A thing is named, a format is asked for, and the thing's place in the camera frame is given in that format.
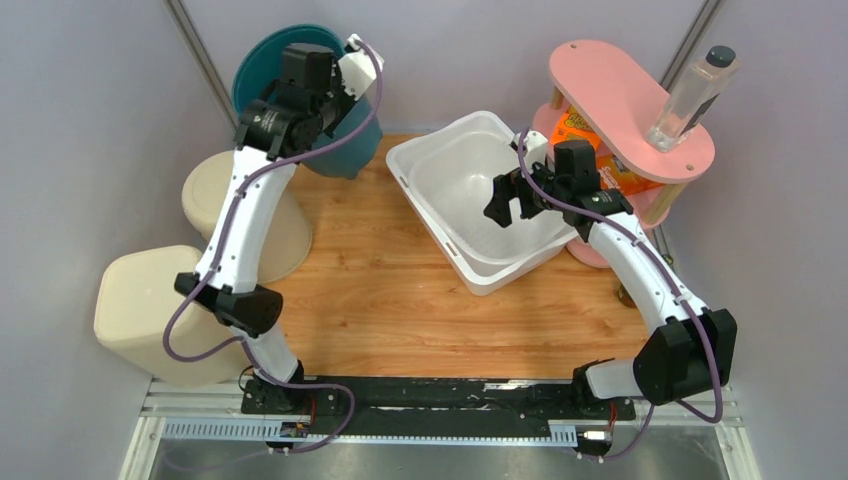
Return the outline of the teal plastic bucket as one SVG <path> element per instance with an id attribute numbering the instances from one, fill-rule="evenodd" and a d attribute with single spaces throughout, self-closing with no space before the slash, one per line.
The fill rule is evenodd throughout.
<path id="1" fill-rule="evenodd" d="M 340 57 L 346 41 L 332 30 L 317 24 L 284 27 L 259 41 L 244 57 L 233 78 L 231 100 L 240 114 L 250 101 L 257 99 L 263 88 L 282 73 L 282 52 L 295 43 L 321 45 Z M 313 172 L 328 178 L 354 179 L 374 157 L 383 132 L 374 119 L 354 138 L 304 163 Z"/>

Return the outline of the cream large bucket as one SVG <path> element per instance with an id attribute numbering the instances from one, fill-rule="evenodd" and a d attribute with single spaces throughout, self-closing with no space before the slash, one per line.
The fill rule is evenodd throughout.
<path id="1" fill-rule="evenodd" d="M 233 152 L 215 154 L 196 166 L 186 178 L 181 194 L 188 221 L 208 241 L 224 206 L 232 177 Z M 306 259 L 312 245 L 312 227 L 290 188 L 278 201 L 264 241 L 258 268 L 260 284 L 280 280 Z"/>

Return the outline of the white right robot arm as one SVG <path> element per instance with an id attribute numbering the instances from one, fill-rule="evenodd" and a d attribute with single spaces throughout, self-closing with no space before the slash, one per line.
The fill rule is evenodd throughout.
<path id="1" fill-rule="evenodd" d="M 485 216 L 509 227 L 512 201 L 518 201 L 523 219 L 560 213 L 606 260 L 650 333 L 632 359 L 600 360 L 575 370 L 577 384 L 570 392 L 575 411 L 596 417 L 618 397 L 665 405 L 704 392 L 720 395 L 729 381 L 735 318 L 708 307 L 670 269 L 627 198 L 603 186 L 593 146 L 586 140 L 550 146 L 535 131 L 516 135 L 510 146 L 519 165 L 494 178 Z"/>

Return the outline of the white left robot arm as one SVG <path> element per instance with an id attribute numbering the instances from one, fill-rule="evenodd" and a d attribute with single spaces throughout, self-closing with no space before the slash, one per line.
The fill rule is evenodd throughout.
<path id="1" fill-rule="evenodd" d="M 267 400 L 280 413 L 297 412 L 306 399 L 301 362 L 277 322 L 284 300 L 260 285 L 258 268 L 279 199 L 297 166 L 353 140 L 360 127 L 315 149 L 331 137 L 365 96 L 381 87 L 383 60 L 358 35 L 345 53 L 314 44 L 295 44 L 282 53 L 282 74 L 241 112 L 234 137 L 228 205 L 221 210 L 207 249 L 194 271 L 177 275 L 174 288 L 184 300 L 163 335 L 166 353 L 185 363 L 204 354 L 176 352 L 171 333 L 180 315 L 195 303 L 211 312 L 239 343 L 255 375 L 270 384 Z"/>

